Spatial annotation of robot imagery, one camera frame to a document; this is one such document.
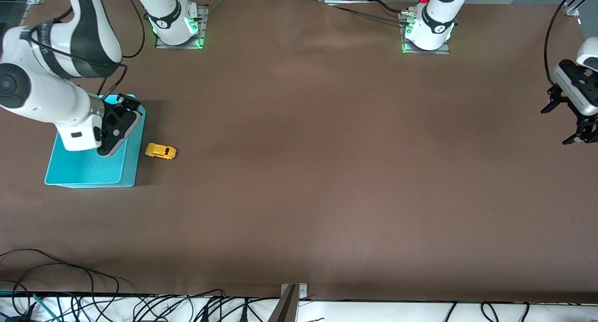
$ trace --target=cyan plastic bin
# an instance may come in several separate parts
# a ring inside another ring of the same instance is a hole
[[[109,95],[107,103],[116,103],[116,95]],[[124,188],[135,184],[141,136],[145,124],[145,109],[139,107],[141,121],[117,152],[110,157],[99,156],[95,149],[68,151],[56,134],[45,183],[66,188]]]

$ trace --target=robotic arm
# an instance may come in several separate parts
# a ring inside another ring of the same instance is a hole
[[[410,11],[415,12],[413,27],[407,39],[423,50],[439,49],[450,38],[455,17],[465,0],[423,0]]]
[[[100,155],[110,156],[141,115],[130,108],[115,110],[122,106],[109,105],[70,82],[109,77],[122,58],[102,0],[70,2],[73,19],[69,22],[54,19],[6,31],[0,57],[0,105],[55,124],[69,151],[98,148]]]
[[[168,45],[181,45],[198,32],[197,4],[188,0],[140,0],[156,35]]]

